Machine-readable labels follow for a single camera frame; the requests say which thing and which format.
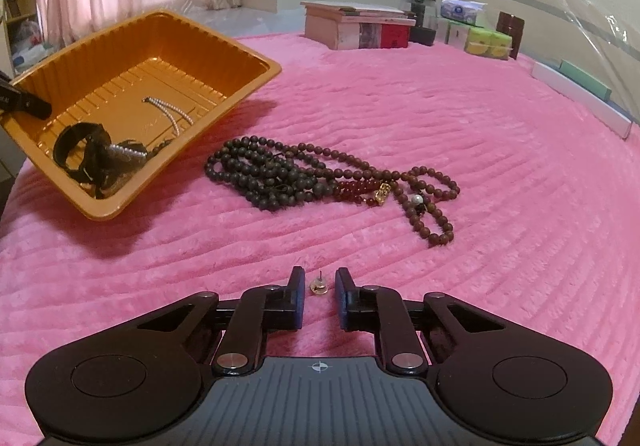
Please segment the black fitness band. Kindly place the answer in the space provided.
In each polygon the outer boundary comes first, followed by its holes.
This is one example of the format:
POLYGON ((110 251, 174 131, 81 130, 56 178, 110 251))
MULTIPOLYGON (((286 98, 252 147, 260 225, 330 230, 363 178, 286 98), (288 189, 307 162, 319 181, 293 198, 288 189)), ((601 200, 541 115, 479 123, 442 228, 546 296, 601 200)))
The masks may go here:
POLYGON ((111 143, 111 136, 100 123, 78 122, 66 127, 55 140, 53 160, 76 182, 99 185, 110 170, 107 148, 111 143), (72 169, 67 165, 67 159, 80 145, 84 145, 81 163, 72 169))

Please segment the clear plastic mattress cover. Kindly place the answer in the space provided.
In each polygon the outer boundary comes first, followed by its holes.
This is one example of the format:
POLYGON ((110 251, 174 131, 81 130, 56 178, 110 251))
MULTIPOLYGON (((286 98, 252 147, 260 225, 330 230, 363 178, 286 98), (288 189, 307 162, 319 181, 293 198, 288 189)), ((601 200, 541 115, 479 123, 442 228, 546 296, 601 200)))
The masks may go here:
POLYGON ((301 6, 279 12, 244 8, 244 6, 224 10, 191 6, 184 15, 194 22, 231 38, 287 34, 288 32, 301 34, 305 25, 305 10, 301 6))

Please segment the dark glass jar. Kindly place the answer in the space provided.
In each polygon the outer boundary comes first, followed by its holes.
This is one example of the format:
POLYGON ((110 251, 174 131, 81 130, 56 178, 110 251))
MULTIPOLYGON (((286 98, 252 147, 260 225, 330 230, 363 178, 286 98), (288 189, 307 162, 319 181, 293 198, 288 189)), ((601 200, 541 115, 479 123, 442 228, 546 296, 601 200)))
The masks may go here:
POLYGON ((436 0, 400 0, 400 8, 416 21, 410 28, 409 41, 431 47, 437 28, 436 0))

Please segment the black smart watch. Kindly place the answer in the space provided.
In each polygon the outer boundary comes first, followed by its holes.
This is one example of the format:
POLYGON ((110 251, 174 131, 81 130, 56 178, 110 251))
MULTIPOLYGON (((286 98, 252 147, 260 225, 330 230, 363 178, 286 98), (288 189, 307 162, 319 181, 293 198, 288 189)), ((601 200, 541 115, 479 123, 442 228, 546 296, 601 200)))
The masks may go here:
POLYGON ((135 140, 102 143, 89 139, 79 171, 81 184, 92 187, 96 199, 111 197, 149 160, 151 154, 135 140))

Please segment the white flat box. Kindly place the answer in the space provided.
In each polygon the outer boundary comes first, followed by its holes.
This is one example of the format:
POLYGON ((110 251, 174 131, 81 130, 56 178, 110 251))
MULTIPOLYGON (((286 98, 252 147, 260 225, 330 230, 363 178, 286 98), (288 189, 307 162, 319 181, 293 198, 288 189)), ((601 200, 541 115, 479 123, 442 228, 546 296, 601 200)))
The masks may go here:
POLYGON ((576 84, 575 81, 539 62, 533 64, 532 76, 547 84, 554 91, 586 107, 594 117, 604 123, 621 139, 626 140, 630 136, 631 119, 607 102, 600 100, 596 95, 582 88, 579 84, 576 84))

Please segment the pink cardboard box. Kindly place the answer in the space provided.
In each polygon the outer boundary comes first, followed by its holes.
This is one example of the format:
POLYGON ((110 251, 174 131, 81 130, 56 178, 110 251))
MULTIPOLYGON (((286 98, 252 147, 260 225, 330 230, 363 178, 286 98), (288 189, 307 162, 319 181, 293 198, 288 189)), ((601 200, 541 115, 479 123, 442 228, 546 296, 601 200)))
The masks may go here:
POLYGON ((304 36, 331 50, 408 47, 414 17, 391 6, 356 2, 304 1, 304 36))

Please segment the green yellow tissue pack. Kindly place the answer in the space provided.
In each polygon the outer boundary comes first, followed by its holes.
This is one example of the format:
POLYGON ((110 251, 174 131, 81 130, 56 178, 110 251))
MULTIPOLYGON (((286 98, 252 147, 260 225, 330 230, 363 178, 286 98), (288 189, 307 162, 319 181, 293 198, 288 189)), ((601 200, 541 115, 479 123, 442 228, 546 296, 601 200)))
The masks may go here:
POLYGON ((512 37, 495 30, 451 22, 447 43, 465 53, 507 60, 512 49, 512 37))

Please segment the pink plush blanket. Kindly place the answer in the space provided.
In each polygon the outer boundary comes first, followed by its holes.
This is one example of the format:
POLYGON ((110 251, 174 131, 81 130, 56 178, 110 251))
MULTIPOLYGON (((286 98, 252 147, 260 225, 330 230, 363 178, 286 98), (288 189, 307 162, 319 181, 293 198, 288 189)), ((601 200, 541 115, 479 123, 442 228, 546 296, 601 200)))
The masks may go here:
POLYGON ((93 222, 30 163, 1 219, 1 440, 40 432, 32 364, 194 292, 231 298, 345 266, 440 290, 582 348, 614 384, 617 444, 639 395, 639 134, 621 139, 529 62, 450 47, 250 47, 281 75, 93 222))

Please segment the orange plastic tray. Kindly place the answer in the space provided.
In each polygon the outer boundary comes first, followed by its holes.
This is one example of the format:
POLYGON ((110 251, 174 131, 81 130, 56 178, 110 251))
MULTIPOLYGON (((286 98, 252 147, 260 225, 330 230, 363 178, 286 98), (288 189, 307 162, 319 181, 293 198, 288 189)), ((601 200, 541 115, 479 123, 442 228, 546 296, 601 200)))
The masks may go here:
POLYGON ((116 24, 58 51, 21 74, 14 86, 52 105, 40 120, 6 113, 1 125, 26 157, 87 218, 108 220, 122 212, 192 142, 230 110, 268 84, 282 67, 245 44, 177 13, 155 11, 116 24), (190 115, 170 121, 150 104, 153 96, 190 115), (111 140, 135 140, 151 158, 111 197, 96 199, 53 160, 55 140, 69 125, 103 125, 111 140))

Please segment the green book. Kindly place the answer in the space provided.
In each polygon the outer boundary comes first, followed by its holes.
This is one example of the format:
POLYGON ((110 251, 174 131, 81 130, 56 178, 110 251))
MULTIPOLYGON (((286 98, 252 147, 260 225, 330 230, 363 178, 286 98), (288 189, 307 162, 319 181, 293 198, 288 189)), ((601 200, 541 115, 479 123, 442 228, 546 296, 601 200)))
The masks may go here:
POLYGON ((608 102, 611 97, 612 90, 604 82, 585 72, 584 69, 575 64, 562 61, 559 66, 559 72, 566 78, 579 84, 582 88, 597 96, 603 102, 608 102))

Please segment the white pearl strand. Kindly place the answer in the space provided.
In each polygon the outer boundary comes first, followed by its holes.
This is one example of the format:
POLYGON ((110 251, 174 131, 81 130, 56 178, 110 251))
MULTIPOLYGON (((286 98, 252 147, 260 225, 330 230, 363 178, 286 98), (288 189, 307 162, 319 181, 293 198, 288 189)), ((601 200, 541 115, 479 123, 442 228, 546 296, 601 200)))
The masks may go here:
POLYGON ((181 132, 181 125, 179 125, 178 118, 186 121, 188 125, 194 125, 194 121, 190 115, 186 114, 184 110, 178 106, 169 102, 153 98, 153 96, 147 96, 142 100, 143 103, 154 106, 157 110, 163 113, 163 115, 170 121, 172 130, 174 130, 174 136, 178 137, 181 132))

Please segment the white blue tissue pack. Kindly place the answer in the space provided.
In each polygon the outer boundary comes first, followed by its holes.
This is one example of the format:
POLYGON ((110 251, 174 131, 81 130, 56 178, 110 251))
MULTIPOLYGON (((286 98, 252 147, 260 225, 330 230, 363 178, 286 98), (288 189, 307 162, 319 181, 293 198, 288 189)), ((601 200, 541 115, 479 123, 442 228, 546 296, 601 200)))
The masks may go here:
POLYGON ((476 27, 487 25, 487 4, 470 0, 442 0, 439 6, 441 17, 476 27))

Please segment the dark brown box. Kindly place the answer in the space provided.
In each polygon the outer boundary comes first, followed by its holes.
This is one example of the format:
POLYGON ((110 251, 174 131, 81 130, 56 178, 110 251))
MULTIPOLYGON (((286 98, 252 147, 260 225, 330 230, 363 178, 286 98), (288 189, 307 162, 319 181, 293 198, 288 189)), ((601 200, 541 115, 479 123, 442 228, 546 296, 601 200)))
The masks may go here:
POLYGON ((521 17, 503 11, 499 12, 496 29, 511 37, 510 58, 514 60, 518 58, 518 52, 520 52, 524 26, 525 21, 521 17))

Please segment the small gold earring stud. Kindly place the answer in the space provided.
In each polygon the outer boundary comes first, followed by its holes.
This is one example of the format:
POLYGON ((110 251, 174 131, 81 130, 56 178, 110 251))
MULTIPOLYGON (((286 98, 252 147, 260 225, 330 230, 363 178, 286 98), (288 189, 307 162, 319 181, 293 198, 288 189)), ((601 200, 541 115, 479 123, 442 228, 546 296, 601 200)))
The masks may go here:
POLYGON ((328 282, 326 276, 322 272, 319 272, 317 277, 314 278, 309 284, 310 292, 315 296, 324 296, 329 291, 328 282))

